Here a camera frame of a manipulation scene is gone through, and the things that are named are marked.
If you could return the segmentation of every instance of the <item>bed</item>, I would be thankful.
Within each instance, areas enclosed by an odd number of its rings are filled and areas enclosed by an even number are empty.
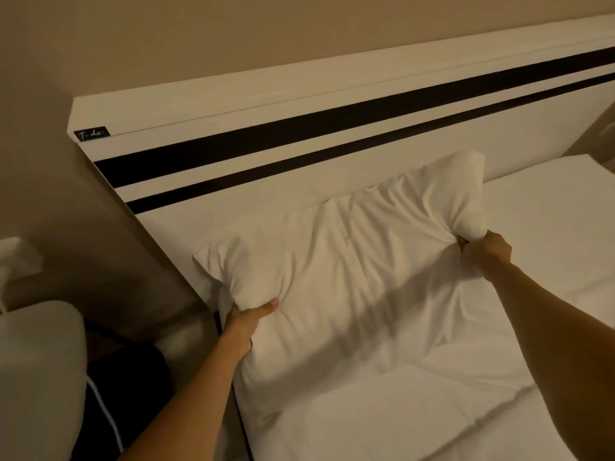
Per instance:
[[[68,131],[213,310],[193,259],[209,233],[476,150],[513,260],[612,326],[615,178],[558,157],[613,100],[615,16],[600,16],[77,98]],[[477,317],[511,337],[476,281]],[[237,397],[257,461],[570,457],[518,372],[506,387],[405,365],[276,414]]]

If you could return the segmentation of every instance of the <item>hand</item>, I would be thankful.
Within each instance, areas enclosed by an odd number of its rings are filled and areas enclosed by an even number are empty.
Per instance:
[[[504,240],[502,235],[487,231],[484,238],[468,242],[457,237],[457,242],[463,254],[489,279],[491,270],[498,265],[511,262],[512,247]]]
[[[257,329],[258,321],[277,309],[277,298],[255,309],[240,310],[233,304],[226,315],[225,330],[222,337],[236,347],[239,358],[252,349],[252,335]]]

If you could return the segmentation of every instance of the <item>person's right arm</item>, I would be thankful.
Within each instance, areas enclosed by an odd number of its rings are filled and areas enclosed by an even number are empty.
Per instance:
[[[580,461],[615,460],[615,331],[513,265],[502,236],[460,245],[496,289],[569,449]]]

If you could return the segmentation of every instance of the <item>striped headboard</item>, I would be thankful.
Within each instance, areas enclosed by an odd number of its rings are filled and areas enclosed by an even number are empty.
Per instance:
[[[615,16],[75,99],[68,132],[195,290],[212,233],[463,148],[487,179],[563,154],[615,101]]]

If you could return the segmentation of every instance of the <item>mattress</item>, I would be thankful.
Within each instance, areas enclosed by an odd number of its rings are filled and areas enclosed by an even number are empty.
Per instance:
[[[566,157],[483,188],[489,226],[513,246],[513,262],[554,293],[615,325],[615,177],[587,156]],[[475,357],[471,380],[438,374],[430,363],[408,364],[277,414],[242,411],[255,460],[432,456],[450,461],[480,459],[487,449],[491,452],[485,459],[518,458],[507,454],[507,444],[543,444],[544,450],[565,452],[552,436],[539,395],[529,389],[531,376],[519,348],[511,346],[512,329],[493,288],[470,279],[464,294],[471,306],[467,319],[477,327],[486,321],[498,324],[492,348],[485,349],[471,335],[457,344]],[[501,379],[494,378],[494,372],[482,378],[482,366],[497,369],[510,362],[515,365],[503,366]],[[513,378],[507,374],[511,368]],[[247,407],[242,395],[237,397],[240,407]],[[534,430],[527,430],[523,421],[531,422]],[[480,434],[489,431],[502,439],[499,445],[481,442],[485,437]],[[541,431],[550,435],[536,436]]]

